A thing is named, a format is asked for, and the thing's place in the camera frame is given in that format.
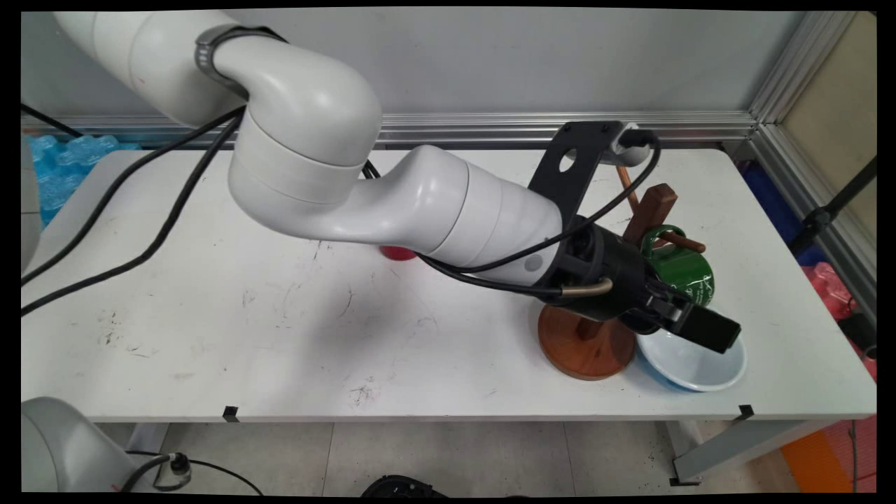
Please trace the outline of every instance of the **blue packaging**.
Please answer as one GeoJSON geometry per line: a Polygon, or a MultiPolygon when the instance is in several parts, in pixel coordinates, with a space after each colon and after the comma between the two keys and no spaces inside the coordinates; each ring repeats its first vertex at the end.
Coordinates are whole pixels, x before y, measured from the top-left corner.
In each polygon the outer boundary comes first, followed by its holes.
{"type": "Polygon", "coordinates": [[[69,143],[59,143],[52,135],[29,136],[28,144],[38,179],[40,219],[45,228],[106,154],[141,150],[139,144],[119,143],[112,135],[84,135],[69,143]]]}

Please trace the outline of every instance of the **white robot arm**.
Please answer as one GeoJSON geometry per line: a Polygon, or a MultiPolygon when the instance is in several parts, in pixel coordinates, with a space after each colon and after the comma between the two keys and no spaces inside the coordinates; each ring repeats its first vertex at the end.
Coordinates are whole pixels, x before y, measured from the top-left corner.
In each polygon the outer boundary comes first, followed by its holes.
{"type": "MultiPolygon", "coordinates": [[[[241,104],[194,61],[204,33],[238,26],[220,11],[55,16],[79,47],[177,122],[198,126],[241,104]]],[[[489,263],[562,230],[544,196],[432,146],[411,151],[382,178],[359,180],[382,111],[367,81],[339,61],[264,36],[227,39],[208,56],[208,67],[248,91],[229,186],[264,226],[410,248],[455,266],[489,263]]],[[[628,165],[649,152],[615,151],[628,165]]],[[[533,284],[556,249],[480,276],[533,284]]]]}
{"type": "Polygon", "coordinates": [[[427,145],[384,177],[359,180],[382,111],[347,65],[221,11],[55,16],[85,52],[177,122],[199,126],[247,100],[228,181],[240,208],[268,228],[410,248],[464,282],[536,295],[596,320],[619,317],[641,334],[663,327],[717,352],[739,333],[593,224],[598,214],[576,214],[599,162],[640,164],[652,143],[635,185],[656,166],[659,142],[629,131],[635,125],[568,123],[529,188],[427,145]],[[573,148],[576,162],[560,174],[573,148]]]}

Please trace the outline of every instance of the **white bowl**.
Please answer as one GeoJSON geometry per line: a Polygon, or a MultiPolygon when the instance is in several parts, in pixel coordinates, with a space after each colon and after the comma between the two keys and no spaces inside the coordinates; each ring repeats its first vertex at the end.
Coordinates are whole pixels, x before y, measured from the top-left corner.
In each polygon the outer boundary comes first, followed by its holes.
{"type": "Polygon", "coordinates": [[[673,383],[698,392],[734,385],[746,370],[746,348],[741,333],[725,353],[716,353],[669,331],[637,335],[647,362],[673,383]]]}

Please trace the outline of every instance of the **floor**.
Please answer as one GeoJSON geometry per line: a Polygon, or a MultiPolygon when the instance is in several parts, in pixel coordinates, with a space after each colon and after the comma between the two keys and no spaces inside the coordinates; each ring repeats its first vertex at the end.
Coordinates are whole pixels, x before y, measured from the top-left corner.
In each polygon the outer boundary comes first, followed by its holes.
{"type": "MultiPolygon", "coordinates": [[[[124,445],[132,424],[100,424],[124,445]]],[[[724,429],[704,422],[704,438],[724,429]]],[[[671,487],[672,446],[662,423],[391,422],[173,423],[162,451],[242,474],[265,494],[357,497],[402,474],[449,497],[599,496],[799,491],[779,451],[700,486],[671,487]]],[[[184,493],[252,493],[195,466],[184,493]]]]}

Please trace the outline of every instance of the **cable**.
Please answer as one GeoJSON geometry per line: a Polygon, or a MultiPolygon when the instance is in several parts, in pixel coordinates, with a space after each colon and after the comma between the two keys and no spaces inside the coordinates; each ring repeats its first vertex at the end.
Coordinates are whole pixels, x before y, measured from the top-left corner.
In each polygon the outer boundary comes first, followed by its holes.
{"type": "Polygon", "coordinates": [[[173,151],[178,147],[181,147],[186,143],[192,142],[196,138],[205,135],[215,127],[220,126],[230,119],[238,116],[240,113],[242,113],[242,109],[235,109],[228,114],[218,117],[217,119],[211,121],[209,124],[194,130],[189,135],[186,135],[179,140],[169,143],[168,145],[156,151],[150,152],[149,154],[135,161],[133,164],[131,164],[131,166],[127,167],[127,169],[123,171],[122,174],[119,175],[114,182],[112,182],[112,185],[109,186],[109,189],[106,190],[106,193],[103,194],[103,197],[100,198],[99,203],[97,203],[97,206],[93,209],[90,217],[87,218],[87,221],[81,226],[81,229],[78,230],[78,233],[74,235],[72,241],[70,241],[68,245],[66,245],[62,250],[56,253],[55,256],[51,257],[46,263],[34,268],[28,274],[23,276],[21,287],[24,287],[26,283],[34,280],[38,275],[43,274],[44,272],[46,272],[46,270],[56,265],[56,263],[61,261],[65,256],[68,256],[68,254],[72,252],[72,250],[74,250],[74,248],[77,247],[79,243],[81,243],[81,240],[83,240],[84,237],[87,236],[87,233],[90,231],[93,225],[96,224],[97,219],[99,219],[99,216],[103,213],[106,205],[108,205],[109,201],[112,200],[112,196],[122,186],[122,184],[124,184],[125,181],[135,173],[135,171],[142,168],[150,161],[156,160],[162,154],[173,151]]]}
{"type": "MultiPolygon", "coordinates": [[[[152,453],[149,451],[137,451],[137,450],[128,450],[128,451],[125,451],[125,453],[128,455],[146,455],[146,456],[157,456],[158,455],[158,453],[152,453]]],[[[261,495],[261,496],[264,495],[262,493],[262,491],[258,490],[258,487],[256,487],[255,485],[252,484],[252,482],[250,482],[243,476],[240,476],[239,474],[234,473],[233,471],[230,471],[229,469],[225,469],[219,465],[210,464],[208,462],[203,462],[202,460],[193,460],[192,458],[190,459],[190,464],[204,465],[204,466],[210,467],[212,469],[217,469],[218,471],[221,471],[224,474],[230,474],[231,476],[237,478],[239,481],[252,487],[252,490],[254,490],[255,493],[257,493],[258,495],[261,495]]]]}
{"type": "Polygon", "coordinates": [[[495,289],[496,291],[508,291],[516,292],[518,294],[528,294],[530,296],[548,296],[559,298],[563,295],[563,289],[561,289],[560,287],[530,287],[526,285],[516,285],[514,283],[494,282],[491,280],[477,278],[475,276],[467,276],[466,274],[457,273],[451,267],[445,267],[446,265],[444,263],[436,261],[432,257],[427,257],[422,254],[417,254],[417,257],[419,257],[420,260],[424,263],[432,266],[433,269],[441,274],[450,276],[454,280],[458,280],[460,282],[477,285],[478,287],[486,287],[488,289],[495,289]]]}
{"type": "Polygon", "coordinates": [[[849,428],[849,438],[852,439],[852,492],[858,489],[858,449],[856,448],[856,421],[852,421],[849,428]]]}
{"type": "Polygon", "coordinates": [[[22,317],[25,317],[35,309],[40,308],[54,300],[58,300],[59,298],[71,294],[72,292],[77,292],[95,283],[103,282],[105,280],[108,280],[109,278],[130,271],[136,266],[141,265],[149,260],[149,258],[152,257],[152,255],[155,254],[157,250],[159,250],[162,244],[165,243],[165,239],[174,228],[174,224],[175,222],[177,222],[177,218],[180,217],[181,211],[184,210],[186,200],[189,199],[190,194],[193,193],[193,189],[196,187],[196,184],[199,182],[199,179],[204,173],[205,169],[208,168],[211,160],[214,159],[215,154],[218,153],[218,150],[220,150],[221,146],[239,127],[239,123],[243,118],[243,111],[245,109],[245,107],[241,107],[240,109],[238,109],[238,112],[235,114],[230,124],[224,128],[224,130],[218,135],[217,138],[215,138],[214,142],[211,143],[208,150],[196,164],[196,168],[193,169],[193,173],[190,174],[190,177],[184,184],[184,188],[181,189],[180,195],[177,196],[177,200],[175,201],[174,206],[171,208],[171,212],[168,214],[168,218],[165,220],[165,223],[159,230],[159,234],[152,241],[149,247],[145,251],[143,251],[142,254],[128,261],[127,263],[124,263],[123,265],[106,271],[105,273],[86,278],[84,280],[81,280],[80,282],[73,283],[58,291],[51,292],[48,295],[40,298],[39,300],[32,301],[32,303],[22,308],[22,317]]]}
{"type": "Polygon", "coordinates": [[[71,127],[60,123],[59,121],[53,119],[52,117],[50,117],[42,112],[39,112],[35,109],[32,109],[31,107],[29,107],[28,105],[25,105],[24,103],[19,102],[19,104],[22,105],[22,107],[21,107],[22,112],[28,114],[29,116],[32,116],[38,120],[41,120],[58,130],[68,133],[69,135],[71,135],[75,138],[78,138],[79,136],[84,136],[84,134],[81,133],[80,131],[78,131],[76,129],[72,129],[71,127]]]}
{"type": "Polygon", "coordinates": [[[140,481],[141,476],[146,474],[147,471],[155,467],[156,465],[165,464],[168,460],[171,460],[171,455],[158,455],[151,458],[147,463],[137,467],[137,470],[131,473],[130,477],[127,478],[125,484],[121,487],[122,493],[127,493],[134,489],[134,485],[140,481]]]}
{"type": "Polygon", "coordinates": [[[367,160],[367,162],[364,163],[364,170],[370,172],[369,178],[380,178],[380,172],[376,171],[374,164],[372,162],[370,162],[370,160],[367,160]]]}
{"type": "Polygon", "coordinates": [[[464,274],[481,273],[486,270],[490,270],[493,268],[497,268],[498,266],[503,266],[508,263],[511,263],[521,257],[525,257],[534,252],[538,252],[539,250],[541,250],[543,248],[548,248],[551,245],[554,245],[555,243],[557,243],[559,241],[562,241],[564,239],[571,237],[572,235],[574,235],[575,233],[577,233],[581,230],[588,229],[588,227],[591,226],[591,224],[593,222],[595,222],[597,219],[600,219],[604,215],[608,214],[611,210],[616,208],[616,206],[618,204],[622,203],[628,197],[628,195],[633,193],[634,190],[637,189],[638,186],[640,186],[644,182],[645,179],[647,179],[647,177],[650,175],[650,173],[655,168],[657,168],[657,163],[659,163],[659,154],[662,152],[662,146],[659,143],[659,138],[657,138],[657,136],[649,130],[632,130],[632,131],[637,131],[639,133],[642,133],[642,136],[645,139],[646,143],[652,145],[652,147],[653,147],[653,156],[650,157],[650,162],[647,163],[647,166],[644,168],[644,170],[641,172],[641,174],[638,175],[638,177],[632,182],[632,185],[623,189],[623,191],[621,193],[616,195],[615,198],[611,199],[609,201],[609,203],[607,203],[603,206],[603,208],[601,208],[600,210],[598,210],[594,214],[592,214],[591,217],[585,219],[582,223],[580,223],[578,226],[575,226],[574,228],[566,230],[558,235],[555,235],[552,238],[546,239],[545,241],[542,241],[541,243],[538,243],[537,245],[533,245],[529,248],[524,248],[523,250],[521,250],[515,254],[510,254],[509,256],[507,256],[503,259],[497,259],[496,261],[492,261],[491,263],[485,263],[484,265],[472,266],[472,267],[468,267],[468,268],[446,265],[445,263],[441,263],[441,265],[446,267],[447,269],[453,270],[455,273],[464,273],[464,274]]]}
{"type": "MultiPolygon", "coordinates": [[[[877,344],[873,344],[862,352],[861,361],[868,358],[868,353],[877,348],[877,344]]],[[[852,427],[847,430],[849,438],[852,440],[852,492],[856,493],[858,489],[858,448],[856,447],[856,421],[852,421],[852,427]]]]}

